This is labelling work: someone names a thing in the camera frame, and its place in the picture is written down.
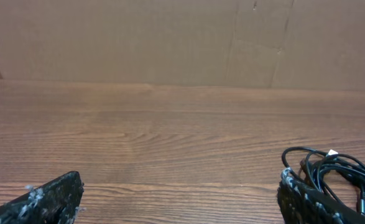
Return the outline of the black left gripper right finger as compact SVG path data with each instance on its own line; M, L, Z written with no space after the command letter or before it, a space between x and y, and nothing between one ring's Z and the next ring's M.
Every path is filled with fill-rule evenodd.
M311 188L285 168L277 190L284 222L293 224L365 224L365 216Z

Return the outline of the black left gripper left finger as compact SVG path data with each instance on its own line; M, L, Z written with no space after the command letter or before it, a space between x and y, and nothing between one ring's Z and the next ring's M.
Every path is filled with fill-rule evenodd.
M84 192L80 173L73 170L0 206L0 224L74 224Z

